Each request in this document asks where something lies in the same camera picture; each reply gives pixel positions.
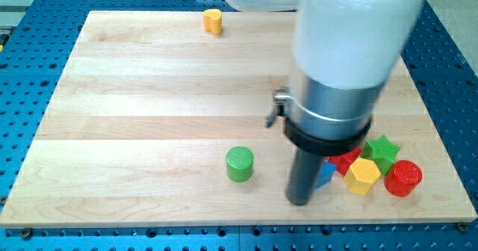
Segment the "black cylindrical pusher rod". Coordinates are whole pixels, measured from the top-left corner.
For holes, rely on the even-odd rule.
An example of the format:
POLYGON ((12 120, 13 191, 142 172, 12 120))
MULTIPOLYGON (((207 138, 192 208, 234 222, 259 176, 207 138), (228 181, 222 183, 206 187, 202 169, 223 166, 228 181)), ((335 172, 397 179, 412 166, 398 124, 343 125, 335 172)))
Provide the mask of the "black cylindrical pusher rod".
POLYGON ((290 203, 303 206, 309 202, 320 178, 323 163, 323 156, 303 149, 296 150, 285 192, 290 203))

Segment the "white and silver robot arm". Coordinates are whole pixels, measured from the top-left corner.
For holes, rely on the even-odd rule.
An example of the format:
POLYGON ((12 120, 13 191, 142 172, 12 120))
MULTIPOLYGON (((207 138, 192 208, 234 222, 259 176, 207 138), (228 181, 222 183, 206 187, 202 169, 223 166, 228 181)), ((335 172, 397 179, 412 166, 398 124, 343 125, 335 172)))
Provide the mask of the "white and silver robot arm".
POLYGON ((297 151, 286 196, 305 205, 323 161, 355 149, 367 135, 423 0, 226 0, 247 12, 297 12, 287 84, 266 120, 283 117, 297 151))

